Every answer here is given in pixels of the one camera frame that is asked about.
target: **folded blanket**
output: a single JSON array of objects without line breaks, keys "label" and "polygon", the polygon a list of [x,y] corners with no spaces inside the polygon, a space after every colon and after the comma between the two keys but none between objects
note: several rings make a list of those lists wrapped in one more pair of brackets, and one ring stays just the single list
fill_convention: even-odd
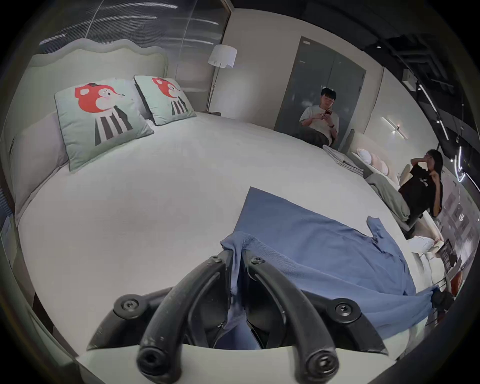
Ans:
[{"label": "folded blanket", "polygon": [[244,318],[237,284],[242,250],[264,258],[300,289],[356,301],[383,339],[427,317],[435,288],[416,294],[402,251],[379,219],[367,223],[373,237],[250,188],[235,231],[221,242],[234,251],[227,330]]},{"label": "folded blanket", "polygon": [[408,220],[410,208],[407,202],[403,199],[402,194],[389,183],[385,176],[372,173],[365,180],[400,221],[405,222]]},{"label": "folded blanket", "polygon": [[360,176],[363,176],[363,169],[358,168],[352,160],[350,160],[347,156],[345,156],[343,153],[336,151],[335,149],[330,148],[327,145],[324,145],[322,147],[325,152],[327,152],[330,157],[335,160],[335,162],[348,169],[349,171],[352,171]]}]

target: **dark pants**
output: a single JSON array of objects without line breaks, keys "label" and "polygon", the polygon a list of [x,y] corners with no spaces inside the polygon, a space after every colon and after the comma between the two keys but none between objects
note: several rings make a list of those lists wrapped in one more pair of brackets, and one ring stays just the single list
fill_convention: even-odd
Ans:
[{"label": "dark pants", "polygon": [[292,136],[319,148],[322,148],[323,145],[329,145],[328,138],[323,133],[310,127],[300,127]]}]

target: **mint green pillow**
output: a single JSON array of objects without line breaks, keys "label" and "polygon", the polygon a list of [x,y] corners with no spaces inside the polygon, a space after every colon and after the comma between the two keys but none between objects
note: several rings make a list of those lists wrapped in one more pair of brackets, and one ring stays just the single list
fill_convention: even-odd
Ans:
[{"label": "mint green pillow", "polygon": [[126,80],[81,84],[55,94],[70,171],[100,154],[154,131],[135,107]]},{"label": "mint green pillow", "polygon": [[190,102],[178,83],[170,78],[135,75],[146,107],[152,113],[155,125],[196,116]]}]

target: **white lampshade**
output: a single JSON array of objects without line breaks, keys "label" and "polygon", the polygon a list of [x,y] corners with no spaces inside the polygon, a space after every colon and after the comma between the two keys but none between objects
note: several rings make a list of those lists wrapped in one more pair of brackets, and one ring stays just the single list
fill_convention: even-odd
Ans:
[{"label": "white lampshade", "polygon": [[212,54],[208,58],[208,64],[212,64],[215,67],[233,68],[235,57],[237,56],[236,48],[229,45],[218,44],[213,48]]}]

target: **door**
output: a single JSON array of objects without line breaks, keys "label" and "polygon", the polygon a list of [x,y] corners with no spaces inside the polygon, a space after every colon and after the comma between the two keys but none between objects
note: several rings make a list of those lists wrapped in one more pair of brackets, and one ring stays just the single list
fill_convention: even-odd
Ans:
[{"label": "door", "polygon": [[336,52],[305,37],[300,38],[275,131],[294,134],[299,119],[310,105],[320,102],[320,92],[327,86]]},{"label": "door", "polygon": [[342,142],[348,125],[357,106],[365,70],[345,56],[336,54],[327,87],[336,91],[336,100],[332,107],[338,115],[338,137],[332,144],[334,149]]},{"label": "door", "polygon": [[327,86],[336,91],[332,110],[338,115],[339,127],[332,147],[337,149],[347,132],[364,77],[365,70],[352,60],[301,37],[275,130],[293,135],[300,127],[303,111],[320,103],[320,93]]}]

